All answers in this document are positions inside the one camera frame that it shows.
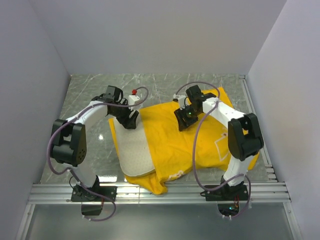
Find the white print on cloth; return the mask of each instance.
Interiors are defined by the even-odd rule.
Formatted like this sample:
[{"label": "white print on cloth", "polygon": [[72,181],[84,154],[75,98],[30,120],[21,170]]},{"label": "white print on cloth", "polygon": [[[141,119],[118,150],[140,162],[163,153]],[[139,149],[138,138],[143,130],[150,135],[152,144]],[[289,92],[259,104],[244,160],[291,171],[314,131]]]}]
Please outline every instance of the white print on cloth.
[{"label": "white print on cloth", "polygon": [[225,138],[228,137],[228,130],[224,127],[224,128],[223,128],[223,131],[224,131],[224,133],[221,134],[221,137],[220,137],[218,140],[214,141],[214,144],[215,144],[216,149],[217,149],[217,151],[218,151],[218,155],[219,155],[219,160],[220,160],[220,162],[222,162],[223,160],[225,160],[226,157],[228,157],[228,155],[229,155],[229,153],[230,153],[229,148],[228,148],[228,151],[226,152],[226,155],[221,156],[221,154],[220,154],[220,150],[219,150],[219,147],[218,147],[218,142],[220,142],[221,140],[223,140],[223,139],[225,139]]},{"label": "white print on cloth", "polygon": [[178,171],[178,173],[176,174],[173,174],[173,175],[170,175],[169,178],[168,178],[168,181],[170,181],[171,179],[178,179],[180,178],[184,173],[184,171],[180,170]]}]

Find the folded cloth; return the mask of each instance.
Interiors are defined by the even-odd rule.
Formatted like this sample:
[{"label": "folded cloth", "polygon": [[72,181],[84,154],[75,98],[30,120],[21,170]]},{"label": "folded cloth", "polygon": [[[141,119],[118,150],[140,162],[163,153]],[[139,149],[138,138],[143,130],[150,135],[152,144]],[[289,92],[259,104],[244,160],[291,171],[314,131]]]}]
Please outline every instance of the folded cloth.
[{"label": "folded cloth", "polygon": [[[220,100],[232,107],[232,104],[222,87],[220,90]],[[203,93],[213,93],[217,95],[216,90],[204,90]],[[138,160],[141,152],[149,151],[148,155],[153,163],[154,170],[149,167],[150,172],[141,173],[141,176],[125,175],[127,181],[131,184],[140,185],[154,194],[162,194],[167,192],[165,182],[173,181],[179,177],[192,171],[192,149],[195,133],[199,120],[204,114],[200,114],[197,123],[188,127],[184,131],[178,130],[178,122],[174,111],[179,107],[176,102],[162,103],[139,110],[144,133],[139,134],[140,142],[145,144],[135,144],[130,148],[130,154],[120,154],[128,151],[130,143],[124,144],[118,142],[119,130],[115,128],[115,118],[109,119],[112,138],[115,144],[116,152],[121,162],[130,162],[130,164],[141,165]],[[126,135],[132,136],[135,130],[121,131],[119,138],[125,139]],[[203,122],[196,143],[195,161],[196,168],[220,168],[227,170],[231,154],[228,149],[228,130],[213,117],[207,117]],[[256,161],[256,155],[249,165],[251,170]]]}]

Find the metal frame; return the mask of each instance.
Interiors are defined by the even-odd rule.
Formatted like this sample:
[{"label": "metal frame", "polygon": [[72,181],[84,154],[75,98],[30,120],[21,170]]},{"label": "metal frame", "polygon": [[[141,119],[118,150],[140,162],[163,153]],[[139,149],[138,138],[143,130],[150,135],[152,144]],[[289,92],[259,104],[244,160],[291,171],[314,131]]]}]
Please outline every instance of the metal frame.
[{"label": "metal frame", "polygon": [[[240,75],[242,89],[250,112],[255,113],[246,76]],[[252,183],[251,202],[255,203],[283,203],[286,216],[295,240],[302,239],[297,220],[294,216],[291,199],[284,182],[278,182],[273,169],[266,145],[260,151],[266,167],[269,181]],[[218,182],[207,182],[204,184],[219,184]],[[154,195],[146,189],[129,183],[101,183],[102,186],[117,186],[116,204],[215,204],[217,202],[206,202],[200,196],[202,188],[197,183],[167,183],[168,193]],[[68,184],[34,184],[22,217],[20,228],[16,239],[23,240],[27,236],[30,222],[36,205],[79,205],[81,202],[71,202],[72,188]],[[86,202],[96,205],[100,202]]]},{"label": "metal frame", "polygon": [[303,239],[291,202],[284,202],[283,206],[284,206],[286,218],[288,219],[288,222],[290,225],[293,239],[294,240]]},{"label": "metal frame", "polygon": [[[117,186],[116,204],[214,204],[217,201],[206,202],[200,196],[202,188],[197,183],[168,183],[168,193],[155,195],[148,190],[130,183],[101,183],[101,186]],[[289,203],[290,196],[284,182],[261,182],[251,184],[252,203]],[[29,204],[74,204],[71,202],[72,188],[68,184],[34,184]],[[86,202],[88,205],[99,205],[100,202]]]},{"label": "metal frame", "polygon": [[26,239],[27,232],[28,232],[28,229],[30,226],[30,222],[31,222],[32,216],[35,211],[35,207],[36,207],[35,204],[27,204],[26,205],[18,233],[16,234],[16,237],[15,237],[16,240]]}]

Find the yellow towel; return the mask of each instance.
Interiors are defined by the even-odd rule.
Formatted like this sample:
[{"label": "yellow towel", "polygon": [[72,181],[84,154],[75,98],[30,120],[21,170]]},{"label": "yellow towel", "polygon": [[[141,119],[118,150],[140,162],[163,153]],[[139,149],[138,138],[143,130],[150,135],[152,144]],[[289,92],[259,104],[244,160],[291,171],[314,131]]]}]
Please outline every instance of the yellow towel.
[{"label": "yellow towel", "polygon": [[[222,87],[220,100],[232,107],[232,104]],[[216,90],[204,90],[203,93],[213,93]],[[148,142],[150,155],[155,172],[140,176],[125,176],[131,184],[140,185],[154,194],[167,192],[165,182],[175,180],[192,171],[192,148],[199,120],[204,116],[200,114],[194,125],[180,132],[174,111],[179,107],[176,102],[162,103],[139,110]],[[112,138],[118,153],[117,136],[113,118],[109,119]],[[228,149],[228,131],[216,119],[208,116],[203,122],[196,143],[196,168],[214,168],[222,170],[228,168],[231,154]],[[256,161],[256,155],[249,170]]]}]

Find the white fabric patch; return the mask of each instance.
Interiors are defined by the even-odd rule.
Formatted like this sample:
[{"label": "white fabric patch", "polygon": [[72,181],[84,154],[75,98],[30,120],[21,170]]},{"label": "white fabric patch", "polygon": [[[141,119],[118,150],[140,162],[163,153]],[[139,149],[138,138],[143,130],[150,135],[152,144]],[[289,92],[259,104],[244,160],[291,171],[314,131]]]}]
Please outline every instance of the white fabric patch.
[{"label": "white fabric patch", "polygon": [[138,177],[155,170],[149,151],[141,115],[136,118],[136,129],[125,129],[113,118],[120,166],[129,177]]}]

